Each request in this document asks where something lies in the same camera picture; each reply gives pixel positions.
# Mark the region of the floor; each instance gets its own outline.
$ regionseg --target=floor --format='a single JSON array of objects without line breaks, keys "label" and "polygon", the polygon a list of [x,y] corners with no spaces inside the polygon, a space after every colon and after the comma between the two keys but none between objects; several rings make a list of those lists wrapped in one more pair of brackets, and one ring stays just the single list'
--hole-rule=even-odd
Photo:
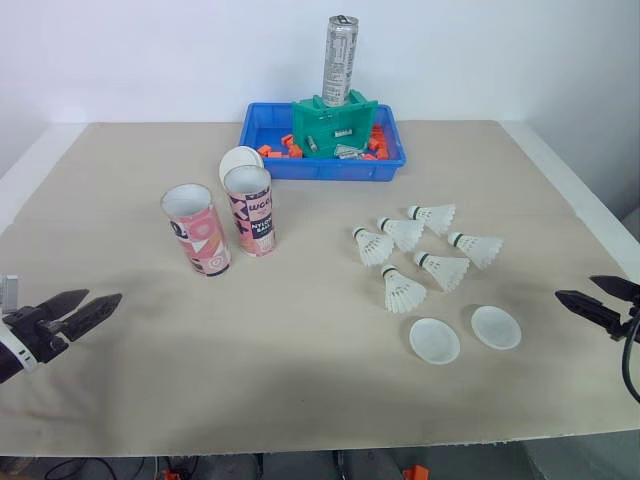
[{"label": "floor", "polygon": [[[23,473],[44,479],[51,467],[65,459],[40,458]],[[117,480],[134,480],[140,458],[107,459]],[[142,464],[135,480],[151,480],[153,457]],[[180,458],[173,457],[174,465]],[[193,459],[184,459],[186,466]],[[159,469],[166,468],[158,457]],[[347,480],[402,480],[401,468],[421,464],[430,480],[636,480],[640,478],[640,431],[510,442],[489,445],[356,450],[345,454]],[[69,469],[52,472],[60,478]],[[200,457],[191,480],[254,480],[253,456]],[[342,480],[331,452],[296,452],[264,455],[262,480]],[[65,480],[112,480],[104,465],[88,461],[82,472]]]}]

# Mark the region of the black robotic claw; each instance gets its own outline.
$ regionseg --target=black robotic claw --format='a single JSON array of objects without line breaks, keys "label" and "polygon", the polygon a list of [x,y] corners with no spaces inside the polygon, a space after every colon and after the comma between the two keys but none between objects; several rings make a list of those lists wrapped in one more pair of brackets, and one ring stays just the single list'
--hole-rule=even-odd
[{"label": "black robotic claw", "polygon": [[116,309],[121,294],[99,297],[78,309],[89,290],[62,292],[37,307],[22,307],[0,321],[0,383],[23,368],[48,363],[73,342],[107,319]]},{"label": "black robotic claw", "polygon": [[[609,275],[595,275],[590,278],[608,294],[632,302],[633,306],[629,313],[632,317],[637,315],[640,307],[640,285]],[[556,297],[573,313],[604,327],[613,340],[621,340],[629,334],[631,320],[621,324],[620,314],[605,307],[601,301],[577,290],[558,290]],[[640,333],[635,336],[634,340],[640,343]]]}]

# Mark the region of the white cap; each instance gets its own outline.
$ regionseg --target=white cap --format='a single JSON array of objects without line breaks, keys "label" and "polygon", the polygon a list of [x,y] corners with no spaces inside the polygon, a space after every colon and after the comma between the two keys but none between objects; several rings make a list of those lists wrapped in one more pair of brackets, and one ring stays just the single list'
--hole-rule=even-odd
[{"label": "white cap", "polygon": [[220,166],[218,167],[220,183],[224,185],[224,177],[230,170],[244,165],[264,167],[264,162],[260,154],[251,147],[240,146],[229,150],[220,160]]},{"label": "white cap", "polygon": [[416,355],[433,365],[451,363],[460,355],[456,332],[435,318],[416,320],[409,332],[409,343]]},{"label": "white cap", "polygon": [[414,215],[418,213],[419,208],[420,207],[418,207],[417,205],[411,205],[409,208],[407,208],[407,215],[410,219],[415,220]]},{"label": "white cap", "polygon": [[384,274],[386,273],[387,270],[392,270],[395,269],[397,270],[395,265],[391,265],[390,263],[387,265],[383,265],[382,268],[380,269],[380,273],[384,276]]},{"label": "white cap", "polygon": [[522,340],[520,325],[498,307],[480,307],[471,316],[473,333],[485,345],[496,350],[515,348]]},{"label": "white cap", "polygon": [[460,235],[460,232],[451,232],[447,236],[447,242],[449,242],[449,245],[453,245],[455,243],[456,238],[458,238],[458,235]]},{"label": "white cap", "polygon": [[380,218],[378,219],[377,225],[378,225],[378,228],[379,228],[380,230],[382,230],[382,223],[383,223],[385,220],[389,220],[389,217],[380,217]]},{"label": "white cap", "polygon": [[427,255],[427,252],[416,252],[413,256],[413,263],[415,263],[416,265],[420,265],[420,261],[425,255]]}]

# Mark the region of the black cable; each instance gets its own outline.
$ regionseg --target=black cable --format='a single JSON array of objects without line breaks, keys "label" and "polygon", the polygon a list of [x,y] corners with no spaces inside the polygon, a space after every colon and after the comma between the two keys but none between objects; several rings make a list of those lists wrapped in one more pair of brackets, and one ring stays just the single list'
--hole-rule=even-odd
[{"label": "black cable", "polygon": [[[47,470],[47,473],[44,474],[44,480],[66,480],[67,478],[71,478],[71,477],[75,476],[76,474],[78,474],[80,472],[80,470],[82,470],[84,468],[84,466],[87,464],[87,460],[88,460],[87,458],[72,458],[71,460],[65,460],[64,462],[61,462],[61,463],[51,467],[49,470]],[[59,468],[62,468],[65,465],[69,465],[70,463],[74,463],[74,462],[80,462],[80,465],[78,466],[78,468],[73,470],[71,473],[67,473],[66,475],[62,475],[61,477],[51,477],[50,476],[53,472],[55,472]]]},{"label": "black cable", "polygon": [[144,466],[144,461],[146,459],[147,457],[142,457],[142,460],[140,461],[140,465],[138,465],[138,470],[136,470],[136,473],[134,473],[129,480],[135,480],[138,477],[138,475],[140,475],[140,472],[142,471],[142,467]]},{"label": "black cable", "polygon": [[[87,462],[89,460],[94,460],[96,462],[99,462],[99,463],[103,464],[106,467],[106,469],[109,471],[109,475],[111,475],[112,480],[118,480],[118,476],[116,475],[116,472],[113,471],[113,468],[111,467],[111,465],[109,465],[106,462],[106,460],[103,460],[102,458],[97,458],[97,457],[72,458],[71,460],[65,460],[64,462],[59,463],[58,465],[54,466],[53,468],[50,468],[47,471],[47,473],[44,474],[44,480],[66,480],[67,478],[71,478],[71,477],[77,475],[84,468],[84,466],[87,464]],[[57,469],[65,466],[65,465],[68,465],[70,463],[73,463],[73,462],[81,462],[81,463],[80,463],[80,466],[78,468],[76,468],[74,471],[72,471],[71,473],[67,473],[66,475],[63,475],[61,477],[51,477],[50,476],[52,472],[55,472]]]},{"label": "black cable", "polygon": [[191,480],[191,477],[193,477],[193,474],[196,473],[196,468],[198,468],[198,463],[200,463],[200,457],[196,456],[196,461],[193,463],[193,467],[191,468],[191,471],[189,472],[189,476],[186,478],[186,480]]},{"label": "black cable", "polygon": [[631,373],[629,372],[631,347],[633,347],[636,335],[638,334],[638,329],[640,329],[640,315],[633,318],[631,322],[633,323],[629,328],[629,332],[627,332],[627,339],[624,342],[624,350],[622,351],[622,379],[624,380],[624,384],[626,385],[627,390],[629,390],[631,396],[635,398],[636,402],[640,403],[640,393],[638,393],[636,388],[633,386]]}]

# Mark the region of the blue plastic tray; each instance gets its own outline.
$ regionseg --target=blue plastic tray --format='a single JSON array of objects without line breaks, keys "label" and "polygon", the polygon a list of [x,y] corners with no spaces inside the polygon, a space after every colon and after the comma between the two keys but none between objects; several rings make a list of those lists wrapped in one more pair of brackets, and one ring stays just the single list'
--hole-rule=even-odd
[{"label": "blue plastic tray", "polygon": [[[273,178],[291,180],[367,180],[388,182],[396,170],[407,163],[391,108],[378,105],[374,123],[382,127],[389,160],[339,158],[264,158],[264,166]],[[240,145],[258,149],[262,145],[286,153],[280,139],[292,133],[293,112],[290,103],[251,103],[244,119]]]}]

